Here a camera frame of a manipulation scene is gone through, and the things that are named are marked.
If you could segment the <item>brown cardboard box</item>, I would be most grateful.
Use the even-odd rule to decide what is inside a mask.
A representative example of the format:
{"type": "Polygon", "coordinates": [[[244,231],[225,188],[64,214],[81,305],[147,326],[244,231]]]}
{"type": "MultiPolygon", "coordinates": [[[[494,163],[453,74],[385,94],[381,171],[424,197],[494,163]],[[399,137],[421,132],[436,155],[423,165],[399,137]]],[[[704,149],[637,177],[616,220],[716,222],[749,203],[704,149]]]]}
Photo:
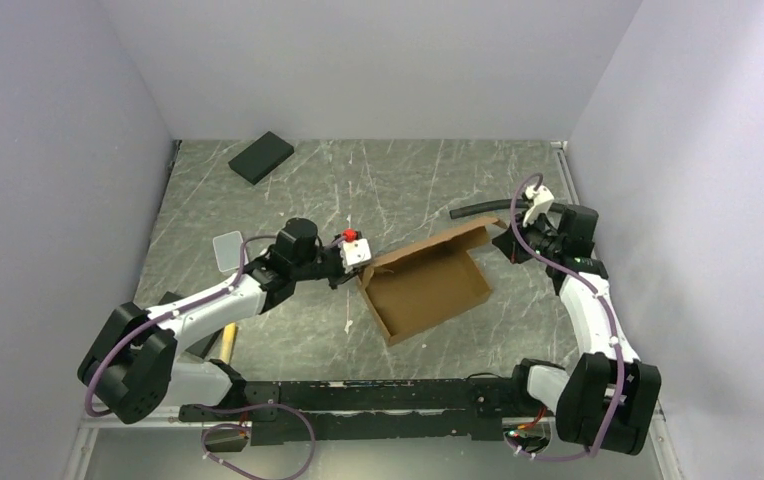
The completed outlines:
{"type": "Polygon", "coordinates": [[[470,251],[488,244],[489,229],[507,224],[478,217],[381,255],[358,277],[358,290],[387,346],[467,312],[493,292],[470,251]]]}

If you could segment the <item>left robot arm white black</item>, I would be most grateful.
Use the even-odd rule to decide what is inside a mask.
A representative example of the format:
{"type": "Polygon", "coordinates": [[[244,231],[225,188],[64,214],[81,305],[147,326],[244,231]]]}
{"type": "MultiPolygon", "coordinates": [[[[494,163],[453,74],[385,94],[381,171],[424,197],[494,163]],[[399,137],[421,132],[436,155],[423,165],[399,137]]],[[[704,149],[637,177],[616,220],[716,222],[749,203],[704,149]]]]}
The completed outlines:
{"type": "Polygon", "coordinates": [[[337,289],[373,258],[360,231],[325,243],[306,218],[291,218],[264,239],[268,245],[255,257],[240,244],[234,274],[214,286],[163,305],[116,307],[77,369],[87,388],[85,414],[134,424],[172,406],[237,417],[248,403],[243,376],[223,360],[186,363],[181,355],[230,324],[273,310],[298,283],[324,280],[337,289]]]}

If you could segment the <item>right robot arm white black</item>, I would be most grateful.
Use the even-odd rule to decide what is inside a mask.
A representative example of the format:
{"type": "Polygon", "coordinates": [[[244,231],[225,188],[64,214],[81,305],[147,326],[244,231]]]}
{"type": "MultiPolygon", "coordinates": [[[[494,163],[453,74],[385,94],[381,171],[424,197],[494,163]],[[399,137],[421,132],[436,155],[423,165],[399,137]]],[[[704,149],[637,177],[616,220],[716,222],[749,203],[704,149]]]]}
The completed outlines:
{"type": "Polygon", "coordinates": [[[553,413],[560,440],[601,450],[641,452],[661,389],[661,374],[642,362],[617,318],[605,264],[594,257],[599,219],[590,208],[570,205],[553,224],[546,213],[511,209],[508,229],[492,241],[512,263],[536,260],[545,266],[554,292],[567,311],[577,341],[571,369],[524,359],[513,370],[509,401],[515,411],[553,413]]]}

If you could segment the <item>black flat box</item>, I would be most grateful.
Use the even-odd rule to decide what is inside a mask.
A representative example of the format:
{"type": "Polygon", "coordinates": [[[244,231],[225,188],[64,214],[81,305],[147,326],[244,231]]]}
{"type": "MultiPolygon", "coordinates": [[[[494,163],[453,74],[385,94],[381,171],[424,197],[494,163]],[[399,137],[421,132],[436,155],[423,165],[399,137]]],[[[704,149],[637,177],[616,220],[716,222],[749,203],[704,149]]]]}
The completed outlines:
{"type": "Polygon", "coordinates": [[[292,144],[267,131],[238,153],[229,168],[251,185],[257,185],[295,152],[292,144]]]}

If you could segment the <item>black foam tube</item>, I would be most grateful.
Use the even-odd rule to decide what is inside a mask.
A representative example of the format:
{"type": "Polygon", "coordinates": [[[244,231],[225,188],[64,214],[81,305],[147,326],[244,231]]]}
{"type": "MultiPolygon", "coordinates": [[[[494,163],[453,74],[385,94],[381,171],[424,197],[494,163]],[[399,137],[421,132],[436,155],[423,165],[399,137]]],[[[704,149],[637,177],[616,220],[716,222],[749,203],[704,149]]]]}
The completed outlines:
{"type": "MultiPolygon", "coordinates": [[[[500,210],[508,210],[511,199],[505,200],[492,200],[481,202],[473,205],[467,205],[459,208],[455,208],[449,211],[449,218],[451,220],[461,219],[465,217],[475,216],[488,212],[495,212],[500,210]]],[[[530,207],[528,200],[518,199],[516,201],[516,208],[523,211],[530,207]]],[[[552,213],[562,213],[566,209],[567,205],[563,203],[554,202],[549,211],[552,213]]]]}

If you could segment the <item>clear plastic lid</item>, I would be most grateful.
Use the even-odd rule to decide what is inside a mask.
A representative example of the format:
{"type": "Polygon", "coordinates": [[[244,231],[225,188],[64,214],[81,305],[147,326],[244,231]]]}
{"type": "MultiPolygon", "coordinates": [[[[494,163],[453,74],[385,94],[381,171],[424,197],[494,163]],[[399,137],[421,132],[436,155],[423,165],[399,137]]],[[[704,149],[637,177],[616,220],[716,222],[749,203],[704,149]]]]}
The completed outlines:
{"type": "Polygon", "coordinates": [[[212,239],[212,247],[219,272],[229,273],[241,266],[241,256],[246,253],[246,247],[240,231],[215,236],[212,239]]]}

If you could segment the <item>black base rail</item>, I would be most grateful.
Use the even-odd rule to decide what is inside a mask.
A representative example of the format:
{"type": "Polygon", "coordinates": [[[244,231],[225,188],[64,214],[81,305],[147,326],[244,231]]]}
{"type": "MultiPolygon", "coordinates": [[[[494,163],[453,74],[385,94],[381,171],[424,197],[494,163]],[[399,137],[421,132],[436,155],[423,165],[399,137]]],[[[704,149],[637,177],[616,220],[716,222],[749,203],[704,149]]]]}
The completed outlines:
{"type": "Polygon", "coordinates": [[[467,437],[500,441],[540,413],[539,401],[513,379],[248,381],[207,406],[185,404],[183,423],[242,422],[255,446],[315,437],[377,440],[467,437]]]}

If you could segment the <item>aluminium frame rail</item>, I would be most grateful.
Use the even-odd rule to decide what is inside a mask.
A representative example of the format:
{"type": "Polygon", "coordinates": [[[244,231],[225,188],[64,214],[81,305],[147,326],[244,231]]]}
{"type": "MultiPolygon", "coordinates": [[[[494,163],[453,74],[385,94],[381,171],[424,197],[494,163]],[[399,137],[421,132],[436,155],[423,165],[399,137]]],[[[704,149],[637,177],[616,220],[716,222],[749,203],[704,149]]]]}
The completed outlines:
{"type": "Polygon", "coordinates": [[[114,414],[109,414],[101,417],[92,417],[90,415],[84,414],[80,421],[80,426],[84,428],[100,429],[157,429],[183,428],[185,427],[185,424],[179,420],[178,407],[159,406],[152,413],[132,424],[124,423],[114,414]]]}

